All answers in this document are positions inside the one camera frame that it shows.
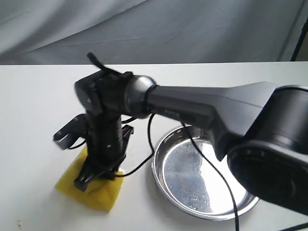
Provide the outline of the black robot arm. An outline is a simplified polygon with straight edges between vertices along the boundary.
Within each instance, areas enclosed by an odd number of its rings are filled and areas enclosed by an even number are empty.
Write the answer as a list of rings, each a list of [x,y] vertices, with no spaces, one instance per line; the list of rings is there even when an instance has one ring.
[[[237,87],[159,86],[103,71],[75,83],[86,110],[89,164],[102,174],[123,158],[122,115],[165,116],[209,133],[216,158],[249,193],[308,212],[308,89],[259,82]]]

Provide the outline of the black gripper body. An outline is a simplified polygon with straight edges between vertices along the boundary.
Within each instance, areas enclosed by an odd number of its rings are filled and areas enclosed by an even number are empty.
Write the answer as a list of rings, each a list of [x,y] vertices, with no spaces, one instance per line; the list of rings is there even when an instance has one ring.
[[[134,128],[122,126],[120,114],[86,112],[86,129],[90,163],[96,168],[118,168],[126,158]]]

